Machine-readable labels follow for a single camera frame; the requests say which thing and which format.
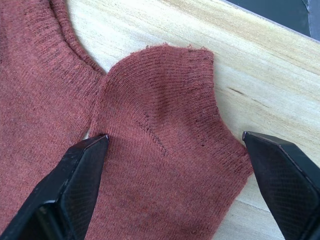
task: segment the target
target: textured grip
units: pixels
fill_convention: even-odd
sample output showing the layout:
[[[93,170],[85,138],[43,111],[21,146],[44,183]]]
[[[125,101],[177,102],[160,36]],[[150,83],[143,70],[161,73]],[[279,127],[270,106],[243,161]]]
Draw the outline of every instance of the textured grip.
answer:
[[[84,151],[61,196],[60,207],[75,240],[85,239],[96,205],[105,155],[101,148],[102,143],[96,143]]]
[[[297,146],[282,139],[247,134],[244,141],[260,192],[284,238],[310,239],[319,227],[320,198],[308,171],[311,167],[313,174],[318,167]]]

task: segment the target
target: wood grain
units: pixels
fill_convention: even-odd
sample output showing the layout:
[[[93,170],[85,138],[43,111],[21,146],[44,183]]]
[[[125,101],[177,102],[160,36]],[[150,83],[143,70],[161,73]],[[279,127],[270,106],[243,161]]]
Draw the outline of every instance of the wood grain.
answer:
[[[220,114],[242,131],[296,143],[320,166],[320,44],[221,0],[68,0],[75,33],[108,71],[147,45],[215,53]],[[283,239],[253,177],[215,240]]]

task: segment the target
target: rust-colored knit fabric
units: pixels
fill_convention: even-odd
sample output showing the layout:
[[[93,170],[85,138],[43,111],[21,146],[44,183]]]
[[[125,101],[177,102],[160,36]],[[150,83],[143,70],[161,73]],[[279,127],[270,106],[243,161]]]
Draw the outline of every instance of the rust-colored knit fabric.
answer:
[[[220,118],[213,54],[151,47],[105,75],[63,2],[1,4],[0,232],[90,128],[110,146],[86,239],[210,239],[252,171]]]

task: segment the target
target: wooden surface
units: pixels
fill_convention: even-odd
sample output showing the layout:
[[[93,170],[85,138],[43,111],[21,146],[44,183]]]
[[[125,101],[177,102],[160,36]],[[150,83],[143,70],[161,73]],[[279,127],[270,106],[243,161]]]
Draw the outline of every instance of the wooden surface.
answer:
[[[250,130],[286,139],[320,165],[317,42],[221,0],[68,0],[67,5],[77,37],[105,71],[147,45],[212,50],[218,107],[233,134],[240,138]],[[283,239],[254,176],[213,239]]]

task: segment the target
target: wooden table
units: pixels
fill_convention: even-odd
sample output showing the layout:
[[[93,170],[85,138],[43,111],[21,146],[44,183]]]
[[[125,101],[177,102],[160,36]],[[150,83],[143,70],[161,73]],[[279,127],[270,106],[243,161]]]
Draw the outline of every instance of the wooden table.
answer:
[[[84,48],[105,71],[147,45],[215,53],[221,116],[296,143],[320,165],[320,44],[221,0],[68,0]],[[214,240],[283,239],[252,176]]]

